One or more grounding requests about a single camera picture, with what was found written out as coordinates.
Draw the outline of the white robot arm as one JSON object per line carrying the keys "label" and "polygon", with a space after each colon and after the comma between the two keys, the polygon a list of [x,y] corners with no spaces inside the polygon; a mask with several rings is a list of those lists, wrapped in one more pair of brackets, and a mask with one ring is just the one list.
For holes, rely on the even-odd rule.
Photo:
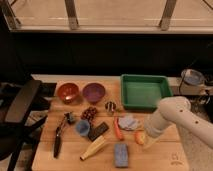
{"label": "white robot arm", "polygon": [[190,101],[182,96],[163,98],[144,121],[145,148],[151,147],[171,123],[180,125],[213,149],[213,124],[191,112]]}

